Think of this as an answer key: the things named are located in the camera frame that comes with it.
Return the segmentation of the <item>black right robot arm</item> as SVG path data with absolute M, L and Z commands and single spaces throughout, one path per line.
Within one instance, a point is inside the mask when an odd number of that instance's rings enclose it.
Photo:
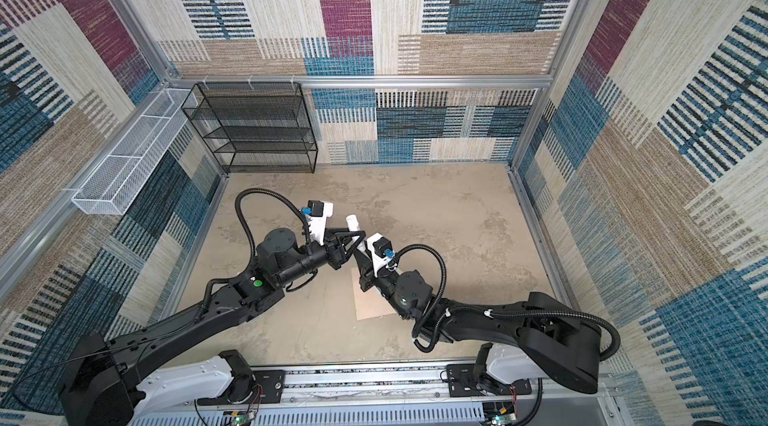
M 431 254 L 440 270 L 437 289 L 416 271 L 399 273 L 395 267 L 405 254 Z M 425 244 L 412 244 L 374 269 L 376 254 L 356 250 L 361 289 L 376 288 L 404 320 L 414 322 L 416 348 L 428 354 L 439 342 L 483 341 L 520 349 L 543 373 L 573 391 L 597 392 L 599 365 L 621 345 L 615 326 L 598 316 L 573 310 L 554 298 L 533 292 L 526 301 L 506 305 L 474 305 L 444 296 L 447 266 L 440 253 Z

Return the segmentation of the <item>white glue stick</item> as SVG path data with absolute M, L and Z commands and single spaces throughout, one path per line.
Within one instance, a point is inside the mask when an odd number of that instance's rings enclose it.
M 359 222 L 357 216 L 354 215 L 354 214 L 348 215 L 346 217 L 346 224 L 347 224 L 347 229 L 350 232 L 361 231 L 360 222 Z

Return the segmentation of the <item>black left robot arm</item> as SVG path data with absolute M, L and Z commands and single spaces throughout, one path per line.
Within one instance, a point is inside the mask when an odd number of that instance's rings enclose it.
M 57 388 L 70 425 L 127 425 L 146 413 L 195 399 L 240 403 L 255 381 L 245 359 L 228 350 L 181 367 L 169 361 L 198 343 L 263 314 L 287 285 L 329 264 L 340 268 L 365 234 L 333 228 L 322 241 L 297 244 L 287 228 L 271 231 L 245 270 L 216 279 L 203 299 L 133 333 L 82 337 Z

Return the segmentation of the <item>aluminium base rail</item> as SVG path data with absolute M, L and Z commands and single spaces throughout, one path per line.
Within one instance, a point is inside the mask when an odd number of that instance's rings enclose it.
M 137 425 L 629 425 L 609 377 L 594 395 L 526 378 L 484 394 L 469 384 L 468 359 L 257 367 L 259 402 L 184 401 Z

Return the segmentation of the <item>pink envelope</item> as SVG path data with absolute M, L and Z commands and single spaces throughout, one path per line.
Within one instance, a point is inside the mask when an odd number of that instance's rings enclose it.
M 391 305 L 375 287 L 371 287 L 363 292 L 359 284 L 359 274 L 356 271 L 352 271 L 351 274 L 355 316 L 358 321 L 389 316 L 395 313 Z

